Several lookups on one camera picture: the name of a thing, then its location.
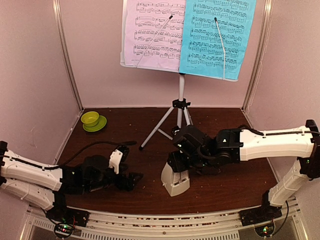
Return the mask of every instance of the metal frame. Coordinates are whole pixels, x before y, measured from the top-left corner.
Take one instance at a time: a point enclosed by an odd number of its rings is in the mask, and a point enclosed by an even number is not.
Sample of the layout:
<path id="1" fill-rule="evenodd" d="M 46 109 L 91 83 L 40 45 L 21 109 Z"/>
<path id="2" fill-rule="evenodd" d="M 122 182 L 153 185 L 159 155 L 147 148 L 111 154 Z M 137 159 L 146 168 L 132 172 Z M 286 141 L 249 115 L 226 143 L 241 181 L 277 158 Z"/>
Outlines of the metal frame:
<path id="1" fill-rule="evenodd" d="M 71 66 L 71 61 L 70 61 L 69 52 L 68 52 L 68 48 L 67 48 L 65 30 L 64 30 L 64 25 L 63 25 L 63 21 L 62 21 L 60 0 L 52 0 L 52 3 L 53 3 L 53 10 L 54 10 L 54 17 L 55 17 L 55 21 L 56 21 L 58 31 L 59 31 L 65 68 L 66 68 L 66 71 L 68 74 L 68 78 L 69 78 L 69 81 L 71 84 L 72 92 L 75 97 L 77 106 L 79 108 L 79 111 L 82 111 L 84 109 L 84 107 L 83 107 L 81 99 L 80 99 L 79 91 L 78 91 L 77 84 L 75 81 L 74 72 L 73 72 L 72 66 Z"/>
<path id="2" fill-rule="evenodd" d="M 268 33 L 270 30 L 270 22 L 271 22 L 271 17 L 272 17 L 273 3 L 274 3 L 274 0 L 265 0 L 258 49 L 256 52 L 256 57 L 255 57 L 254 66 L 252 69 L 252 74 L 251 74 L 248 90 L 246 92 L 244 103 L 242 106 L 242 110 L 244 112 L 248 112 L 248 109 L 250 107 L 250 102 L 251 102 L 252 98 L 254 97 L 255 89 L 257 87 L 259 73 L 260 73 L 260 70 L 262 67 L 261 61 L 262 61 L 264 52 L 267 48 L 266 42 L 268 40 Z"/>
<path id="3" fill-rule="evenodd" d="M 294 221 L 299 240 L 308 240 L 296 199 L 290 198 L 288 204 L 288 219 Z M 180 215 L 136 215 L 89 210 L 87 226 L 77 227 L 74 237 L 84 240 L 239 240 L 239 231 L 254 227 L 242 226 L 238 212 L 243 209 Z M 285 205 L 282 217 L 277 221 L 282 221 L 286 214 Z M 33 227 L 52 231 L 53 226 L 39 208 L 30 207 L 21 240 L 30 238 Z"/>
<path id="4" fill-rule="evenodd" d="M 64 151 L 70 137 L 71 137 L 71 134 L 74 132 L 74 129 L 76 127 L 76 125 L 78 124 L 80 118 L 81 118 L 81 115 L 83 114 L 84 110 L 81 110 L 77 116 L 76 116 L 76 120 L 75 122 L 73 123 L 72 127 L 70 128 L 70 131 L 68 132 L 67 136 L 65 137 L 63 143 L 61 144 L 59 150 L 58 150 L 58 153 L 56 154 L 55 156 L 55 159 L 53 161 L 53 165 L 57 164 L 58 160 L 60 159 L 61 155 L 62 155 L 62 152 Z"/>

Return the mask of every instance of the music notes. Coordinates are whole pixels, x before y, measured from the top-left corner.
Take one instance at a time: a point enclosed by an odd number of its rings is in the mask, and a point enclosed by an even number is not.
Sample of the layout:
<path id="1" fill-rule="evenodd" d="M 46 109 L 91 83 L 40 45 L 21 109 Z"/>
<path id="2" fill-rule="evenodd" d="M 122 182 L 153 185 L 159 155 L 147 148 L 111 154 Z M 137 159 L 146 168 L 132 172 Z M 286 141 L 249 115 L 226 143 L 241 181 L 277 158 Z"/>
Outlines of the music notes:
<path id="1" fill-rule="evenodd" d="M 186 0 L 129 0 L 125 23 L 125 64 L 178 72 L 185 9 Z M 170 16 L 173 17 L 164 26 Z"/>
<path id="2" fill-rule="evenodd" d="M 180 72 L 237 80 L 243 63 L 256 0 L 187 0 Z"/>

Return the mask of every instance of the green cup and saucer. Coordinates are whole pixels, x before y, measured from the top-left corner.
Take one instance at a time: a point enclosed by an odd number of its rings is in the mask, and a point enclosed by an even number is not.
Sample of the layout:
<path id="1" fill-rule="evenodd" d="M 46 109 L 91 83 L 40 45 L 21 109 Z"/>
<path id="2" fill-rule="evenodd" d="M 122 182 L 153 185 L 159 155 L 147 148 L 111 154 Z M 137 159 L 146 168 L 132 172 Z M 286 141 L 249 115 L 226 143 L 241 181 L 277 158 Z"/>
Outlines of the green cup and saucer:
<path id="1" fill-rule="evenodd" d="M 107 119 L 96 111 L 89 111 L 81 117 L 81 122 L 85 131 L 93 133 L 103 129 L 107 124 Z"/>

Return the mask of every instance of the blue sheet music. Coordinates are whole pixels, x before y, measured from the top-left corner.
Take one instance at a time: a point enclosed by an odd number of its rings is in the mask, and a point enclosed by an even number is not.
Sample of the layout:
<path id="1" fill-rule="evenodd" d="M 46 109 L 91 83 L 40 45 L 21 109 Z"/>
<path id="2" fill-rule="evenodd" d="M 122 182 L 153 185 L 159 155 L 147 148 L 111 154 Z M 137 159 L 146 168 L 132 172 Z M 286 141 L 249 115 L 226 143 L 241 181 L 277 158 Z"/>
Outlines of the blue sheet music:
<path id="1" fill-rule="evenodd" d="M 180 73 L 238 80 L 245 58 L 256 0 L 187 0 Z"/>

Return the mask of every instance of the white cylindrical object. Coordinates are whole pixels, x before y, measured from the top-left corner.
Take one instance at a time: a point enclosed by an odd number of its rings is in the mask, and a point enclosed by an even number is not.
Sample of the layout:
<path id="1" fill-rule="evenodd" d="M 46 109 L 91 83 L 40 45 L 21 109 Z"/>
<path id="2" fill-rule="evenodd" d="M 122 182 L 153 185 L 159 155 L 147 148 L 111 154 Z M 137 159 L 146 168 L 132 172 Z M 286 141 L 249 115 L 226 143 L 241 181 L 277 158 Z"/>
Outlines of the white cylindrical object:
<path id="1" fill-rule="evenodd" d="M 180 74 L 179 75 L 179 101 L 184 100 L 184 92 L 185 92 L 185 75 Z M 178 117 L 176 121 L 176 125 L 181 128 L 182 127 L 182 115 L 183 115 L 183 110 L 178 108 Z"/>
<path id="2" fill-rule="evenodd" d="M 184 113 L 184 117 L 185 117 L 185 123 L 186 123 L 186 125 L 188 126 L 188 125 L 191 124 L 191 123 L 190 123 L 190 118 L 189 118 L 188 109 L 185 108 L 185 109 L 183 110 L 183 113 Z"/>
<path id="3" fill-rule="evenodd" d="M 218 29 L 218 32 L 219 32 L 219 37 L 221 40 L 221 45 L 222 45 L 222 50 L 223 50 L 223 80 L 225 80 L 225 76 L 226 76 L 226 49 L 225 49 L 224 41 L 222 39 L 220 27 L 219 27 L 217 20 L 215 21 L 215 24 L 216 24 L 216 28 Z"/>

